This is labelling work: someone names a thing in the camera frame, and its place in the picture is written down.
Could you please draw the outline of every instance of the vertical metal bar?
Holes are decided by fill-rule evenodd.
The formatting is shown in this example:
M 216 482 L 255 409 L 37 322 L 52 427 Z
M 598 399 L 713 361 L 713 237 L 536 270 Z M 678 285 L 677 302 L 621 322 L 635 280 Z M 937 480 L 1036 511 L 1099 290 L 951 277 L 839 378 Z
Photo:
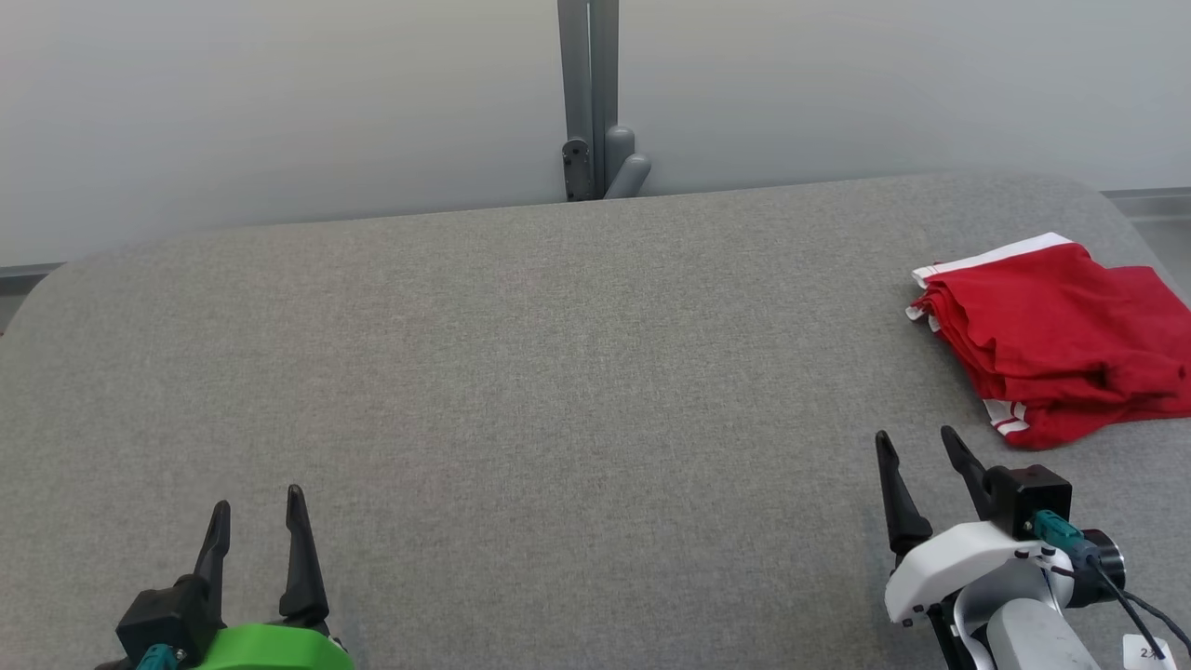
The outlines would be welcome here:
M 587 0 L 559 0 L 559 44 L 562 48 L 562 94 L 567 139 L 592 145 L 591 42 Z
M 609 164 L 604 138 L 617 124 L 619 76 L 619 0 L 591 0 L 592 155 L 597 198 L 603 198 L 619 165 Z

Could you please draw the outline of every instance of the cable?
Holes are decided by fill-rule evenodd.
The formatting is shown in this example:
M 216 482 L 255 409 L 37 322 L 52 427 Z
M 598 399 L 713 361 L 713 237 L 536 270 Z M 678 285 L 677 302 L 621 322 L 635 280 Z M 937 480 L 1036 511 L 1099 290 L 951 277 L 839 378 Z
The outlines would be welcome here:
M 1122 590 L 1121 593 L 1124 594 L 1124 597 L 1137 603 L 1137 607 L 1153 614 L 1155 618 L 1161 619 L 1162 624 L 1166 624 L 1166 627 L 1170 628 L 1172 633 L 1174 633 L 1174 637 L 1178 638 L 1179 641 L 1181 641 L 1187 647 L 1187 655 L 1191 655 L 1191 638 L 1187 638 L 1187 634 L 1183 632 L 1183 628 L 1179 628 L 1178 624 L 1176 624 L 1173 619 L 1167 616 L 1161 609 L 1158 609 L 1156 607 L 1130 594 L 1129 591 Z
M 1121 589 L 1117 588 L 1115 583 L 1112 583 L 1112 578 L 1110 578 L 1108 574 L 1104 572 L 1104 566 L 1100 565 L 1099 559 L 1098 558 L 1090 559 L 1087 563 L 1090 563 L 1091 566 L 1096 570 L 1096 574 L 1100 576 L 1100 581 L 1104 582 L 1104 586 L 1108 587 L 1109 590 L 1112 591 L 1112 595 L 1116 596 L 1117 602 L 1120 602 L 1121 607 L 1124 608 L 1124 612 L 1125 614 L 1129 615 L 1129 619 L 1133 619 L 1134 626 L 1136 626 L 1137 630 L 1141 631 L 1141 635 L 1146 638 L 1146 644 L 1149 645 L 1149 649 L 1154 650 L 1154 656 L 1158 657 L 1159 660 L 1166 660 L 1166 655 L 1162 653 L 1162 649 L 1158 646 L 1158 640 L 1154 639 L 1154 634 L 1151 633 L 1149 628 L 1146 627 L 1146 622 L 1141 620 L 1140 615 L 1137 615 L 1137 610 L 1134 609 L 1131 605 L 1129 605 L 1129 600 L 1125 599 L 1124 593 L 1122 593 Z

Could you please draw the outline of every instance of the folded red shirt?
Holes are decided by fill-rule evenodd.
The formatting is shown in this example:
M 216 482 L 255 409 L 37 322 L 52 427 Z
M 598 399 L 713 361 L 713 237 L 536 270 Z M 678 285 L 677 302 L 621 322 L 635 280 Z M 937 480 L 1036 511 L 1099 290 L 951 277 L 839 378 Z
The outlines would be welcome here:
M 1148 267 L 1104 268 L 1053 232 L 919 268 L 930 317 L 1012 445 L 1191 417 L 1191 311 Z

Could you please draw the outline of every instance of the white panel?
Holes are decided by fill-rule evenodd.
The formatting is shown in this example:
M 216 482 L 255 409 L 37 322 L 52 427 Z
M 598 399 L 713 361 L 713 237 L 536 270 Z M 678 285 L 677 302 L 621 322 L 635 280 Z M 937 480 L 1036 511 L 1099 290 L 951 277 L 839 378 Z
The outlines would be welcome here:
M 553 0 L 4 0 L 0 265 L 562 200 Z
M 1183 0 L 632 0 L 648 193 L 975 165 L 1191 184 Z

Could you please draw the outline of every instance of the red fabric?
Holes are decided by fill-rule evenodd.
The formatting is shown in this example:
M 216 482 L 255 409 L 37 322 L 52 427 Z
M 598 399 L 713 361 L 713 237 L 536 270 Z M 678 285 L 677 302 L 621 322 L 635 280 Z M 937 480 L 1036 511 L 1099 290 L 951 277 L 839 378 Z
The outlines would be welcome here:
M 935 315 L 983 399 L 1019 402 L 1042 450 L 1110 424 L 1191 417 L 1191 311 L 1148 267 L 1104 268 L 1068 243 L 927 277 Z

